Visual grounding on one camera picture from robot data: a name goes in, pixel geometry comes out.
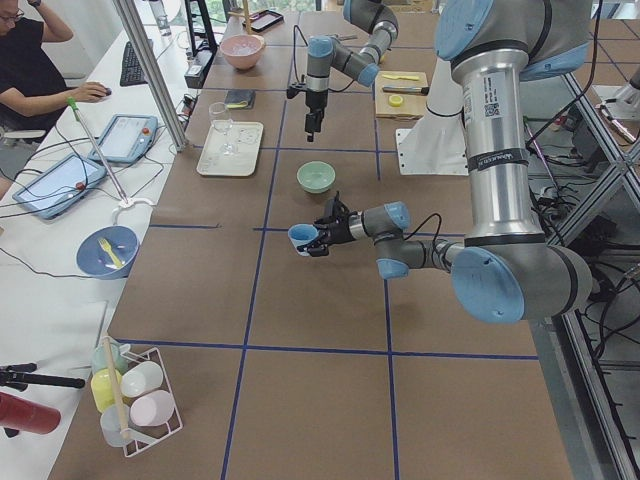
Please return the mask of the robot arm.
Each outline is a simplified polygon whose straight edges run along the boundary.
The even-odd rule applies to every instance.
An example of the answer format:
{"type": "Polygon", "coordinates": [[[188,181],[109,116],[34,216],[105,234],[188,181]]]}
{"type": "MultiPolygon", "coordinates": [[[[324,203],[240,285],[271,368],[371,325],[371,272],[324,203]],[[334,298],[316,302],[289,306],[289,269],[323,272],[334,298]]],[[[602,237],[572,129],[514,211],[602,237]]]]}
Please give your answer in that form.
{"type": "Polygon", "coordinates": [[[370,238],[385,279],[413,269],[448,272],[473,317],[514,323],[580,308],[592,279],[575,252],[550,246],[532,211],[519,87],[580,67],[588,50],[588,1],[450,1],[434,47],[461,87],[472,231],[461,243],[411,240],[400,202],[352,211],[331,199],[312,235],[296,244],[320,257],[332,245],[370,238]]]}
{"type": "Polygon", "coordinates": [[[318,35],[309,39],[306,74],[302,80],[287,88],[287,97],[305,94],[309,112],[305,116],[304,130],[307,140],[321,131],[325,108],[328,104],[329,77],[333,69],[353,81],[370,87],[379,72],[379,63],[398,37],[398,21],[394,12],[380,1],[346,1],[343,18],[369,34],[359,51],[344,46],[335,35],[318,35]]]}

